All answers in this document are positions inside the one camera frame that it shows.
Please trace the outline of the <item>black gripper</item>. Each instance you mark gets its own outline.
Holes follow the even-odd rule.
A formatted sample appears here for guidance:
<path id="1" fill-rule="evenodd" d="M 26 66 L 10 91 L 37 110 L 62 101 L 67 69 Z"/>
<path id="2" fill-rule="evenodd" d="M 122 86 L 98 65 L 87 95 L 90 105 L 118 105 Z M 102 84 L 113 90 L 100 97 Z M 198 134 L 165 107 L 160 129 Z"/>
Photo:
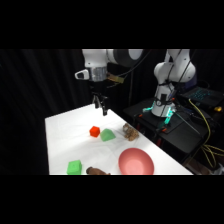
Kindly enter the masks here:
<path id="1" fill-rule="evenodd" d="M 90 89 L 93 97 L 93 103 L 95 104 L 95 108 L 101 108 L 103 110 L 103 116 L 107 115 L 108 112 L 108 97 L 105 97 L 107 92 L 107 82 L 101 81 L 101 82 L 90 82 Z"/>

